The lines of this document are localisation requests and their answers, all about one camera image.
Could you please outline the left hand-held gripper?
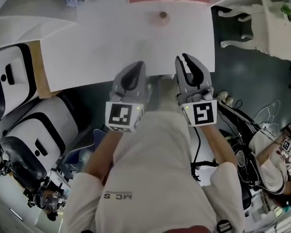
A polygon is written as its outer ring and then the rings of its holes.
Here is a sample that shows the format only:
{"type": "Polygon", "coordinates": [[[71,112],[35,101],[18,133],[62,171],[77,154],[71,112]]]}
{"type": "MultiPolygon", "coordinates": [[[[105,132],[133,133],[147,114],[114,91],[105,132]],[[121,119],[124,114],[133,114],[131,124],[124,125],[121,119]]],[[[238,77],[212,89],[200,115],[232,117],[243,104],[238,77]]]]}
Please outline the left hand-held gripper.
{"type": "Polygon", "coordinates": [[[105,125],[111,130],[120,133],[136,131],[145,114],[145,106],[151,96],[151,84],[146,83],[146,65],[143,61],[129,64],[115,77],[113,84],[120,89],[144,93],[141,100],[127,95],[114,94],[111,101],[105,106],[105,125]]]}

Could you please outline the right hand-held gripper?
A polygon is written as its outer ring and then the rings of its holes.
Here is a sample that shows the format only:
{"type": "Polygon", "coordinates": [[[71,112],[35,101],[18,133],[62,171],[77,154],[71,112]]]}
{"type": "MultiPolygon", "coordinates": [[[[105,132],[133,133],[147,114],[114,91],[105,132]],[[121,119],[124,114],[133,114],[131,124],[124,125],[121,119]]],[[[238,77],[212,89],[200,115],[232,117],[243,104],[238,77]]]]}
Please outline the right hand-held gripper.
{"type": "Polygon", "coordinates": [[[183,53],[182,57],[191,73],[186,73],[183,61],[177,56],[175,67],[181,93],[177,100],[188,125],[200,127],[216,124],[217,100],[213,98],[209,70],[187,53],[183,53]]]}

